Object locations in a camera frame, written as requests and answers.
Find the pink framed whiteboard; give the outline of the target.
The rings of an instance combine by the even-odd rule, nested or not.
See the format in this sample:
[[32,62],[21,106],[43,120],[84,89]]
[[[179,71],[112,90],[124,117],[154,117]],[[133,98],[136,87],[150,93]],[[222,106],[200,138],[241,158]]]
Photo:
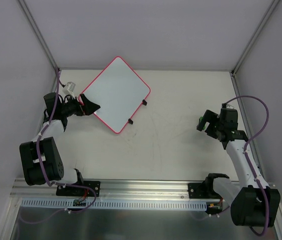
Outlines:
[[119,134],[151,89],[122,57],[117,56],[81,93],[100,105],[94,115]]

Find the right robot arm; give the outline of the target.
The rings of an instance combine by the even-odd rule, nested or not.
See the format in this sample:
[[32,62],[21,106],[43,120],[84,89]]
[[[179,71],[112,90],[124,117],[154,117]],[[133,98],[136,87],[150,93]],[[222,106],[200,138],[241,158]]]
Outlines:
[[234,185],[226,174],[210,173],[194,191],[208,198],[224,199],[237,226],[273,227],[281,195],[265,181],[249,155],[247,135],[238,129],[237,110],[225,105],[220,113],[207,110],[200,117],[197,130],[222,144],[232,160],[240,185]]

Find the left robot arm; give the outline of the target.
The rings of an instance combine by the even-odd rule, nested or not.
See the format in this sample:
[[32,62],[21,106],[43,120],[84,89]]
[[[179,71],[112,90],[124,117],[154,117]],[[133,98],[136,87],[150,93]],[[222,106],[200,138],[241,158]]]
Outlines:
[[89,116],[101,108],[84,94],[80,98],[69,94],[62,98],[55,92],[43,97],[46,109],[42,129],[33,140],[19,146],[24,179],[29,186],[56,184],[67,187],[75,196],[84,192],[82,174],[76,168],[64,168],[55,142],[65,132],[69,117]]

